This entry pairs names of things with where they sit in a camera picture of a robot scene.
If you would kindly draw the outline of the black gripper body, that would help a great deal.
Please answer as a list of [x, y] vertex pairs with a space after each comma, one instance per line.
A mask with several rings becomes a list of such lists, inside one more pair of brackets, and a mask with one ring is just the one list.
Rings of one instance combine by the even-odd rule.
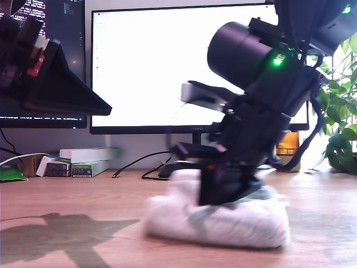
[[209, 126], [208, 139], [213, 145], [178, 142], [170, 147], [171, 153], [184, 168], [200, 170], [204, 179], [253, 176], [282, 138], [290, 116], [246, 103], [222, 102], [216, 109], [224, 116]]

